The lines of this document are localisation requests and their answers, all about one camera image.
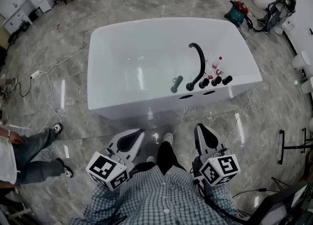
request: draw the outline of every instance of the person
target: person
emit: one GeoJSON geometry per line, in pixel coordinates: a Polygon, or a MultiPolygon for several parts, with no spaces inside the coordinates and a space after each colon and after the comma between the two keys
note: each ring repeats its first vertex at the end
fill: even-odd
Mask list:
{"type": "MultiPolygon", "coordinates": [[[[167,133],[157,159],[148,157],[146,163],[137,165],[137,173],[116,191],[97,186],[84,218],[71,218],[69,224],[237,224],[206,204],[194,177],[178,163],[172,143],[173,135],[167,133]]],[[[211,188],[205,184],[205,193],[228,214],[239,217],[225,185],[211,188]]]]}
{"type": "Polygon", "coordinates": [[[0,136],[7,138],[0,140],[0,188],[42,182],[61,174],[73,177],[72,170],[59,158],[51,162],[32,161],[42,149],[55,141],[62,129],[62,124],[56,123],[52,129],[26,137],[0,128],[0,136]]]}
{"type": "Polygon", "coordinates": [[[274,15],[268,22],[267,27],[264,30],[265,33],[268,33],[272,28],[279,24],[281,19],[287,18],[295,10],[296,0],[276,0],[276,2],[271,3],[276,4],[270,8],[269,13],[267,13],[262,19],[258,19],[259,23],[265,25],[268,20],[268,14],[270,16],[274,15]]]}

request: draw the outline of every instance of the gray tile floor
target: gray tile floor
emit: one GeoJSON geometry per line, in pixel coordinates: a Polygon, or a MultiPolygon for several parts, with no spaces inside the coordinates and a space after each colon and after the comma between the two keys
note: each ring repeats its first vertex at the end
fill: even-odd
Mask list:
{"type": "MultiPolygon", "coordinates": [[[[220,4],[197,7],[168,17],[203,17],[224,19],[231,8],[230,0],[74,0],[68,5],[59,3],[53,10],[41,16],[8,53],[2,77],[18,77],[25,92],[29,76],[36,70],[47,71],[50,67],[86,47],[90,35],[98,27],[124,21],[153,18],[161,14],[185,10],[196,5],[220,4]]],[[[243,0],[257,16],[264,11],[256,8],[252,0],[243,0]]],[[[291,60],[293,55],[284,37],[274,33],[249,31],[244,23],[241,32],[259,68],[263,82],[259,83],[250,105],[231,134],[227,146],[236,154],[241,174],[228,187],[233,195],[238,192],[268,187],[277,190],[271,181],[274,176],[288,184],[296,182],[303,173],[304,155],[287,151],[282,166],[279,156],[278,131],[286,130],[288,144],[299,144],[303,137],[301,129],[308,126],[312,115],[310,101],[295,86],[296,73],[291,60]]],[[[57,220],[64,223],[71,216],[81,216],[84,202],[95,188],[84,168],[95,151],[108,144],[112,135],[129,128],[147,130],[142,153],[138,161],[156,155],[157,147],[166,132],[174,133],[173,148],[179,162],[191,168],[197,155],[193,129],[202,122],[226,138],[234,127],[236,115],[241,114],[252,91],[207,106],[194,106],[176,111],[161,112],[153,119],[146,116],[123,120],[108,120],[88,110],[87,107],[88,49],[80,55],[55,67],[49,74],[53,92],[49,102],[60,115],[64,131],[51,150],[55,157],[63,158],[75,171],[75,178],[64,176],[46,182],[22,187],[22,195],[30,203],[43,224],[57,220]],[[65,81],[65,106],[61,108],[61,84],[65,81]],[[65,159],[64,145],[69,149],[70,159],[65,159]]],[[[27,127],[19,130],[27,135],[39,132],[45,125],[58,122],[58,117],[46,103],[50,85],[43,75],[33,81],[30,94],[21,98],[11,96],[4,106],[9,124],[27,127]]],[[[235,198],[238,208],[253,212],[254,200],[264,195],[253,192],[235,198]]]]}

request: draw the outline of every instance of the black stand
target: black stand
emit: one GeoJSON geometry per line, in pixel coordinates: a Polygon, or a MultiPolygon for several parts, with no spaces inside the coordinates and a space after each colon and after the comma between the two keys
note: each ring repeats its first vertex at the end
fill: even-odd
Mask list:
{"type": "Polygon", "coordinates": [[[282,153],[281,153],[281,158],[278,161],[278,164],[283,165],[283,159],[284,159],[284,150],[285,149],[303,149],[303,151],[301,151],[301,153],[305,153],[305,149],[309,149],[309,148],[313,148],[313,144],[312,145],[306,145],[307,141],[313,141],[313,138],[311,139],[306,139],[307,136],[307,128],[302,129],[302,131],[304,131],[304,144],[301,146],[285,146],[285,131],[284,130],[280,130],[279,134],[283,135],[283,145],[282,145],[282,153]]]}
{"type": "Polygon", "coordinates": [[[273,179],[274,183],[277,185],[277,187],[279,188],[280,191],[284,190],[284,188],[280,185],[281,183],[283,185],[286,185],[287,187],[290,187],[290,185],[285,184],[284,182],[282,182],[282,181],[280,181],[280,180],[278,180],[278,179],[276,179],[274,177],[272,177],[272,179],[273,179]]]}

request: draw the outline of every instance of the vacuum cleaner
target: vacuum cleaner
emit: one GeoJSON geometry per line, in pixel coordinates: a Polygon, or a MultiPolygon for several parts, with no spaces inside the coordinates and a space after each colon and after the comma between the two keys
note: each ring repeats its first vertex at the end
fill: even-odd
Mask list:
{"type": "MultiPolygon", "coordinates": [[[[274,6],[279,2],[284,2],[284,0],[278,0],[278,1],[270,3],[268,5],[267,11],[269,12],[269,7],[271,5],[274,6]]],[[[246,20],[246,22],[248,24],[248,28],[253,29],[256,32],[262,32],[262,31],[267,29],[267,25],[268,25],[269,20],[271,18],[270,14],[268,14],[268,19],[267,19],[266,23],[264,24],[263,28],[262,29],[256,29],[253,27],[252,20],[248,17],[249,9],[247,8],[247,6],[240,0],[231,0],[230,3],[233,4],[233,6],[230,9],[230,11],[227,14],[225,14],[224,16],[227,19],[229,19],[233,24],[235,24],[237,27],[240,27],[240,25],[244,22],[244,20],[246,20]]]]}

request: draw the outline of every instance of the checkered shirt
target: checkered shirt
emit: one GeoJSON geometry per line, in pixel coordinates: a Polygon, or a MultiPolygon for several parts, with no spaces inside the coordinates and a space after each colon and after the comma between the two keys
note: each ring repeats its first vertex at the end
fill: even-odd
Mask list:
{"type": "MultiPolygon", "coordinates": [[[[72,218],[71,225],[115,224],[110,218],[126,216],[121,225],[227,225],[238,224],[214,211],[201,198],[194,178],[173,166],[165,176],[159,167],[135,174],[118,190],[97,186],[84,210],[84,219],[72,218]]],[[[238,217],[235,203],[225,185],[205,190],[220,208],[238,217]]]]}

